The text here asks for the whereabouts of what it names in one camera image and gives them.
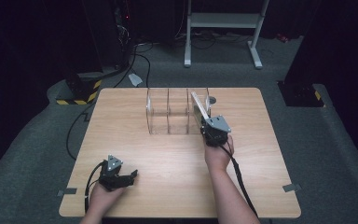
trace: transparent container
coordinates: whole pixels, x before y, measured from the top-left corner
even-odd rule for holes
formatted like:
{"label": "transparent container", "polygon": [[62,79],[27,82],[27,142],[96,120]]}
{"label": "transparent container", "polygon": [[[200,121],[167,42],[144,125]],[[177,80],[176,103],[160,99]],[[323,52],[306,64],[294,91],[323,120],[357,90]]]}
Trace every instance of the transparent container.
{"label": "transparent container", "polygon": [[149,88],[146,117],[150,134],[200,133],[200,110],[192,100],[195,92],[207,114],[211,114],[207,88]]}

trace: shelf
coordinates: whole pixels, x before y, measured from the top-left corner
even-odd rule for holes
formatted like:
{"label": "shelf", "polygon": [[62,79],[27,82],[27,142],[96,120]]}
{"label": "shelf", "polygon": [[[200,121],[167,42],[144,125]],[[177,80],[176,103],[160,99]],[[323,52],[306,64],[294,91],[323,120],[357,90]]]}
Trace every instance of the shelf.
{"label": "shelf", "polygon": [[192,13],[191,27],[256,28],[260,14]]}

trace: small white object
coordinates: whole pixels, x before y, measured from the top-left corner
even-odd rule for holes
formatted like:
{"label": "small white object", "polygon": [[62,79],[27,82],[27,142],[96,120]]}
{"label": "small white object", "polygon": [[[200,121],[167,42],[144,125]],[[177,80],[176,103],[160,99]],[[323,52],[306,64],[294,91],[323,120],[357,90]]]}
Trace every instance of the small white object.
{"label": "small white object", "polygon": [[129,74],[129,78],[130,78],[130,81],[132,82],[132,85],[135,86],[135,87],[142,83],[141,78],[136,76],[133,73]]}

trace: dark background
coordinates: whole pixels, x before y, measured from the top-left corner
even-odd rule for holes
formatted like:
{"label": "dark background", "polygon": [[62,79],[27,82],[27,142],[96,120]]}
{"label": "dark background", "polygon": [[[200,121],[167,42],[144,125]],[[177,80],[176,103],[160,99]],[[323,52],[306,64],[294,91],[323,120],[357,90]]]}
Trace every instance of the dark background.
{"label": "dark background", "polygon": [[[82,22],[87,17],[81,1],[67,1],[72,10],[62,14],[66,16],[62,22],[75,20],[79,26],[72,28],[78,30],[72,32],[77,32],[78,39],[61,36],[62,55],[58,57],[51,50],[51,33],[44,25],[51,19],[46,2],[0,0],[0,159],[22,127],[47,106],[47,89],[64,79],[57,60],[63,55],[69,66],[81,72],[82,56],[84,60],[92,57],[96,48],[90,28]],[[180,27],[183,1],[129,2],[138,10],[132,21],[138,27],[137,35],[172,41]],[[256,0],[194,1],[198,11],[242,12],[239,8],[245,8],[254,12],[260,6]],[[275,38],[277,34],[289,39],[305,36],[286,79],[324,84],[358,147],[358,1],[270,1],[261,36]],[[83,48],[74,47],[76,43]],[[100,63],[98,55],[93,57]]]}

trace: gray carpet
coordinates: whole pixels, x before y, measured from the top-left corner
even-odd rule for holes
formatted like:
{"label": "gray carpet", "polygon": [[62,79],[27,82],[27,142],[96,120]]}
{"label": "gray carpet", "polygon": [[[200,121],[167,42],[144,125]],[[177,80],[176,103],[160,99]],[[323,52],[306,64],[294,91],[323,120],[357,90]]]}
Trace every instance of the gray carpet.
{"label": "gray carpet", "polygon": [[[261,90],[289,175],[302,187],[296,193],[301,217],[262,219],[262,223],[357,224],[358,152],[327,90],[323,85],[315,85],[326,107],[287,107],[276,83],[284,79],[300,43],[301,39],[286,44],[260,39],[257,49],[264,65],[262,70],[255,70],[244,41],[217,41],[207,49],[193,48],[191,68],[183,67],[184,47],[154,45],[150,49],[150,45],[145,45],[138,52],[151,63],[149,87],[257,87]],[[206,48],[211,42],[194,41],[193,45]],[[146,60],[137,57],[133,69],[144,81],[139,87],[146,87]],[[103,80],[101,88],[115,86],[122,75]],[[62,85],[63,81],[49,89],[50,105],[22,129],[0,161],[0,223],[78,223],[80,220],[80,217],[59,215],[62,197],[57,193],[66,188],[75,163],[65,149],[66,135],[86,106],[56,105],[55,96]],[[125,77],[118,88],[134,87]],[[70,134],[69,148],[74,155],[80,149],[87,126],[82,117]],[[121,219],[117,223],[160,221]],[[186,223],[186,220],[174,222]]]}

